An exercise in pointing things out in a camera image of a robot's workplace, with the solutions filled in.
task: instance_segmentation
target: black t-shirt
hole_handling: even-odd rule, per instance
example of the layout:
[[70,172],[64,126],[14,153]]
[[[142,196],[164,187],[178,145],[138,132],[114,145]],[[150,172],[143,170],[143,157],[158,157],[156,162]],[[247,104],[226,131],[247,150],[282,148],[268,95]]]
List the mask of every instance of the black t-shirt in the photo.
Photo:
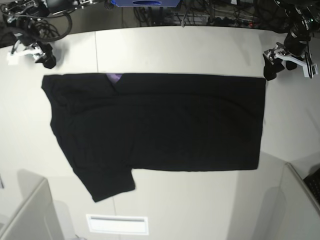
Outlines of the black t-shirt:
[[44,76],[51,128],[95,202],[135,189],[132,169],[258,167],[265,79],[196,74]]

